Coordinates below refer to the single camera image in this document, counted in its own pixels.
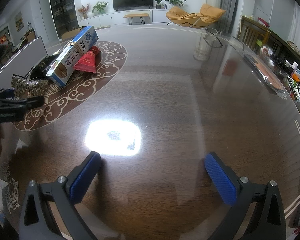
gray curtain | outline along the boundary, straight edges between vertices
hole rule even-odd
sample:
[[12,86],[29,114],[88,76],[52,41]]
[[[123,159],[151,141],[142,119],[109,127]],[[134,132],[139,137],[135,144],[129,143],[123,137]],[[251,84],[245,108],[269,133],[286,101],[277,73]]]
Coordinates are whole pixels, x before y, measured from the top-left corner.
[[237,0],[222,0],[221,9],[226,10],[226,12],[219,19],[217,30],[221,32],[231,32],[237,9]]

silver bow tie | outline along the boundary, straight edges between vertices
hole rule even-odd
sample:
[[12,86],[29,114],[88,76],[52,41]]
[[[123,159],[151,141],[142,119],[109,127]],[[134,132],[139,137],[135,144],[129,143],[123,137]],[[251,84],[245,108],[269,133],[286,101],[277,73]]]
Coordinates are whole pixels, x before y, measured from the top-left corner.
[[14,88],[15,97],[22,97],[27,90],[31,96],[42,96],[48,88],[48,80],[44,78],[26,79],[19,75],[13,75],[11,80],[11,87]]

blue textured pad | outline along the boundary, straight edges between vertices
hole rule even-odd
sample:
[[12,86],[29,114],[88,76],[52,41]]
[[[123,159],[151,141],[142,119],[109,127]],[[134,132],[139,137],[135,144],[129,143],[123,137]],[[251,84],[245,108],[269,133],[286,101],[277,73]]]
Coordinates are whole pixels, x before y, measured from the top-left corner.
[[69,188],[70,203],[74,205],[82,201],[100,166],[100,155],[95,154],[71,184]]
[[223,202],[233,206],[237,200],[236,188],[211,154],[206,156],[204,166]]

orange lounge chair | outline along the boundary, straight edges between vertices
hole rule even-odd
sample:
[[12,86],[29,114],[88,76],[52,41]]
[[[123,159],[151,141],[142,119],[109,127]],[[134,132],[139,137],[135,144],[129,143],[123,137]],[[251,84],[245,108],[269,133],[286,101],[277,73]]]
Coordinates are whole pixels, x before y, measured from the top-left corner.
[[166,13],[166,17],[180,26],[201,29],[216,22],[224,13],[224,10],[205,3],[197,14],[187,13],[181,8],[174,6]]

white media console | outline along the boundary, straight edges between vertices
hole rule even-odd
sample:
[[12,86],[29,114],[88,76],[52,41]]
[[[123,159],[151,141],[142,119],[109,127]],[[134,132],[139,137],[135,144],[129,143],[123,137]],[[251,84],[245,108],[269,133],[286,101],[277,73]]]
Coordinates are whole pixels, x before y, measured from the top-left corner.
[[[145,24],[161,24],[166,25],[170,21],[166,17],[166,13],[169,10],[166,9],[137,9],[137,10],[126,10],[112,13],[99,14],[94,17],[78,21],[79,27],[91,26],[95,28],[106,27],[106,26],[120,26],[129,25],[129,19],[123,18],[126,14],[137,14],[137,13],[148,13],[149,17],[145,17]],[[139,17],[134,17],[132,24],[141,24]]]

